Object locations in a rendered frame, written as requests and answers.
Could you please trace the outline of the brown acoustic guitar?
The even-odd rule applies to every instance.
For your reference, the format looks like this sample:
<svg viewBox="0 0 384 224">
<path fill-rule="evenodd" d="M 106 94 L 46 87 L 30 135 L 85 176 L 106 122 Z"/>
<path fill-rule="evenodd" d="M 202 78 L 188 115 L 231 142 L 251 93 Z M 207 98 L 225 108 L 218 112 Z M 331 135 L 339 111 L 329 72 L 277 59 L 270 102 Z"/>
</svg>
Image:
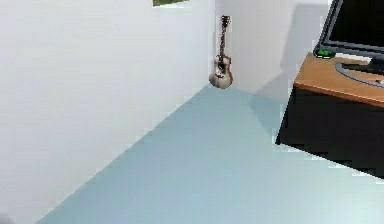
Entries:
<svg viewBox="0 0 384 224">
<path fill-rule="evenodd" d="M 221 37 L 219 54 L 215 59 L 215 71 L 209 76 L 210 83 L 220 89 L 226 89 L 233 83 L 233 76 L 231 72 L 231 58 L 225 54 L 225 35 L 231 19 L 229 16 L 223 15 L 221 17 Z"/>
</svg>

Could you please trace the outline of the black cabinet with wooden top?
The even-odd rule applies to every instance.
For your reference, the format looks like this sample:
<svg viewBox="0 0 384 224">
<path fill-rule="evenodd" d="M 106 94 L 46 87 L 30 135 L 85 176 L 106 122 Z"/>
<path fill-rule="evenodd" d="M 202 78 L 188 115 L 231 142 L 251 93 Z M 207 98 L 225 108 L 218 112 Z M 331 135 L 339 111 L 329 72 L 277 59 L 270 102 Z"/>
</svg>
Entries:
<svg viewBox="0 0 384 224">
<path fill-rule="evenodd" d="M 354 62 L 306 55 L 276 142 L 384 180 L 384 75 L 336 70 Z"/>
</svg>

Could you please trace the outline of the black alarm clock green display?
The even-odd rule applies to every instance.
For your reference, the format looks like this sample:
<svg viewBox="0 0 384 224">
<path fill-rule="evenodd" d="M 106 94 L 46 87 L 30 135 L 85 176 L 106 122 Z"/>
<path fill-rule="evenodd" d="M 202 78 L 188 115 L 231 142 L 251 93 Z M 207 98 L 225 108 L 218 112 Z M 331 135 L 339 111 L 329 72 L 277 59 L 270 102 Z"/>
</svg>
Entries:
<svg viewBox="0 0 384 224">
<path fill-rule="evenodd" d="M 315 48 L 313 50 L 313 55 L 320 59 L 331 59 L 335 57 L 336 53 L 325 49 Z"/>
</svg>

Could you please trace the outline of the black television set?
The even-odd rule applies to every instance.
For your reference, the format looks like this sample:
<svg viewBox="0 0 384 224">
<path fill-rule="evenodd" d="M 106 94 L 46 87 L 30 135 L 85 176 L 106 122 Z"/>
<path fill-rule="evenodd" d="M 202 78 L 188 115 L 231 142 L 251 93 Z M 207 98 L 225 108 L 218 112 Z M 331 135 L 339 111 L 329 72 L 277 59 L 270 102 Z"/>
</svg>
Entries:
<svg viewBox="0 0 384 224">
<path fill-rule="evenodd" d="M 335 69 L 384 88 L 384 0 L 332 0 L 315 48 L 369 57 L 367 65 L 336 62 Z"/>
</svg>

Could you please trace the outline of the green framed wall picture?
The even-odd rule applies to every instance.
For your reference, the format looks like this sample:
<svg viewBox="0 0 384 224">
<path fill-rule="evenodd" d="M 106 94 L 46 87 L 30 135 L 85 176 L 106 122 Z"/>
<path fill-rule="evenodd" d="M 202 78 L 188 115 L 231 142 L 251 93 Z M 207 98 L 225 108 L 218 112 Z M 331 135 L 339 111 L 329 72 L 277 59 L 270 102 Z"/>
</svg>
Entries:
<svg viewBox="0 0 384 224">
<path fill-rule="evenodd" d="M 152 5 L 153 7 L 179 7 L 186 2 L 189 0 L 152 0 Z"/>
</svg>

